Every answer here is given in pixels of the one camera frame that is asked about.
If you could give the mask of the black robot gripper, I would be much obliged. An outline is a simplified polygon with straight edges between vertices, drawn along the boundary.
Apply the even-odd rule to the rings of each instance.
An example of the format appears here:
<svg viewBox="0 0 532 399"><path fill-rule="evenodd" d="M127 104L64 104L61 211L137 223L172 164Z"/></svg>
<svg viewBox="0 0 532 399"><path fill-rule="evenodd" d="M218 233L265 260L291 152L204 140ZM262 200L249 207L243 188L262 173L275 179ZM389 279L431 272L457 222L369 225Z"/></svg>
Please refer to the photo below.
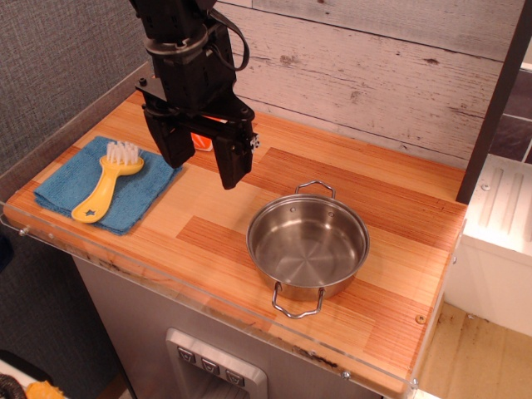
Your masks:
<svg viewBox="0 0 532 399"><path fill-rule="evenodd" d="M231 22L147 22L145 49L155 76L140 80L144 115L165 162L176 169L195 154L193 121L227 120L213 139L222 186L233 189L251 170L257 136L254 112L234 94L236 74L249 62L244 49L235 66L229 34Z"/></svg>

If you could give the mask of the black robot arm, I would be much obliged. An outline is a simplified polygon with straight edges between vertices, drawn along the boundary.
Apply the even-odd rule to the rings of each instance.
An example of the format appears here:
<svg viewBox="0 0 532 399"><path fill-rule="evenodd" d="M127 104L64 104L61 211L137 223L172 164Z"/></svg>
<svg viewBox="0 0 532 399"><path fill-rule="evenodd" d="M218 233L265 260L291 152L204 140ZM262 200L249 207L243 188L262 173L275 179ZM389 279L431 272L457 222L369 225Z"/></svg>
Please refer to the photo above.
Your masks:
<svg viewBox="0 0 532 399"><path fill-rule="evenodd" d="M254 111L234 94L236 74L249 63L249 47L235 66L229 34L242 32L212 1L134 1L147 36L154 77L136 85L145 120L173 168L195 154L193 134L209 138L222 185L233 189L252 169L259 141Z"/></svg>

